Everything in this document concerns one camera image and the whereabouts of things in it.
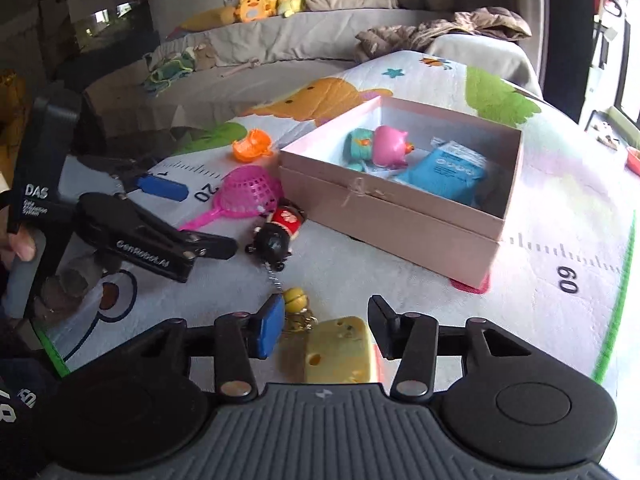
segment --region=orange plastic cup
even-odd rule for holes
[[[258,128],[249,130],[244,139],[235,140],[231,146],[234,157],[240,162],[253,162],[256,158],[273,155],[271,137]]]
[[[640,150],[636,150],[630,146],[626,150],[628,151],[626,164],[636,175],[640,175]]]

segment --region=open cardboard box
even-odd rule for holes
[[[495,216],[344,168],[347,134],[381,124],[407,131],[417,150],[431,151],[433,137],[455,140],[500,166],[508,183],[495,191]],[[282,149],[280,177],[285,196],[311,220],[478,288],[497,253],[521,163],[520,130],[444,108],[376,97]]]

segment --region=gray ribbed surface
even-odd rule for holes
[[[49,467],[38,480],[104,480]],[[376,384],[270,384],[247,406],[222,408],[205,436],[173,459],[114,480],[612,480],[597,465],[520,474],[460,451],[428,410]]]

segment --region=blue package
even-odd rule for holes
[[[486,177],[486,165],[484,156],[450,141],[438,146],[396,179],[434,195],[474,206],[476,186]]]

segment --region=doll keychain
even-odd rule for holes
[[[284,270],[284,262],[291,256],[290,242],[298,236],[305,221],[306,213],[303,209],[291,200],[281,198],[265,224],[254,229],[254,240],[245,247],[248,254],[254,254],[264,264],[269,280],[284,298],[284,333],[308,332],[318,323],[308,307],[305,292],[299,287],[283,290],[276,275],[276,272]]]

